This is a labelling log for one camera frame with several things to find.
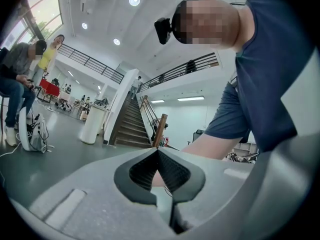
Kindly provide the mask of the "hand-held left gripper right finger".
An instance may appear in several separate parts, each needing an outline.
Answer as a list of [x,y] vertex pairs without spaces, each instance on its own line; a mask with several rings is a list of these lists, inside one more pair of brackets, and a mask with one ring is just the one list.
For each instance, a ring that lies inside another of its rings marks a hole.
[[171,148],[157,166],[172,194],[169,225],[178,232],[241,232],[256,198],[255,168]]

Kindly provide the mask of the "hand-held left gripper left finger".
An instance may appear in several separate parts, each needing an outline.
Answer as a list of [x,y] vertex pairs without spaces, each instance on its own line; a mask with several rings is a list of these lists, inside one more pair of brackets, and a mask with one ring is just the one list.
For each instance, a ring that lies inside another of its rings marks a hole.
[[152,148],[84,165],[43,192],[29,208],[11,204],[42,240],[173,240],[176,233],[157,207],[127,199],[114,182],[116,169]]

